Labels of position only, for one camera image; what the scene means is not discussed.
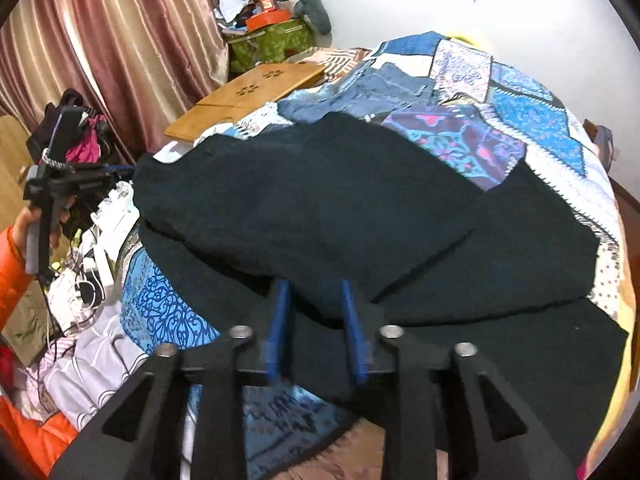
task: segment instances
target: bedspread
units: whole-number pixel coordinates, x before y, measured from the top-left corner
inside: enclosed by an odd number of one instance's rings
[[[524,158],[533,172],[568,203],[576,219],[598,237],[595,279],[588,297],[630,336],[609,413],[586,462],[588,472],[592,455],[614,427],[628,394],[635,319],[622,223],[597,149],[553,92],[467,44],[434,32],[398,38],[380,44],[360,67],[376,70],[386,63],[408,76],[433,80],[439,105],[417,99],[407,107],[366,120],[394,129],[485,190],[500,184]],[[335,94],[333,85],[339,84],[327,83],[319,92]],[[287,100],[308,100],[313,92],[317,89],[294,92]],[[143,248],[130,246],[122,268],[122,325],[146,352],[151,353],[160,342],[190,348],[218,335],[175,294]],[[271,415],[291,412],[292,419],[299,417],[296,420],[305,423],[286,420],[276,427],[265,410],[274,406],[286,410]],[[190,398],[190,410],[197,410],[197,392]],[[350,420],[343,410],[300,388],[283,385],[260,388],[259,392],[245,390],[245,423],[248,471],[250,478],[256,479],[325,442]],[[252,433],[260,437],[252,440]],[[375,474],[375,470],[373,466],[367,474]],[[355,473],[343,476],[356,478]]]

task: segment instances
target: folded black fabric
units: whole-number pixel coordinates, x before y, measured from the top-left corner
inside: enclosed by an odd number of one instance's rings
[[[395,132],[344,114],[242,141],[213,136],[134,178],[140,239],[177,293],[218,330],[292,282],[291,378],[348,399],[334,298],[351,280],[388,322],[471,340],[574,463],[604,418],[625,333],[585,299],[598,241],[522,160],[482,192]]]

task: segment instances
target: satin curtain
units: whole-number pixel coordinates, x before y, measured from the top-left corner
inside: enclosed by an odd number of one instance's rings
[[[33,131],[77,89],[105,112],[125,158],[226,82],[211,0],[20,0],[0,29],[0,107]]]

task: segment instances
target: white wall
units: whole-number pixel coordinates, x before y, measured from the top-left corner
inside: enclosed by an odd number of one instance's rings
[[[640,199],[640,52],[608,0],[322,0],[332,46],[436,30],[479,39],[549,87],[579,120],[613,130],[611,174]]]

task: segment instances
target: power strip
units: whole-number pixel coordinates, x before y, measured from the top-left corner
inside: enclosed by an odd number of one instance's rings
[[[113,274],[107,261],[107,254],[99,243],[94,245],[94,259],[102,288],[104,288],[105,299],[110,298],[113,291]]]

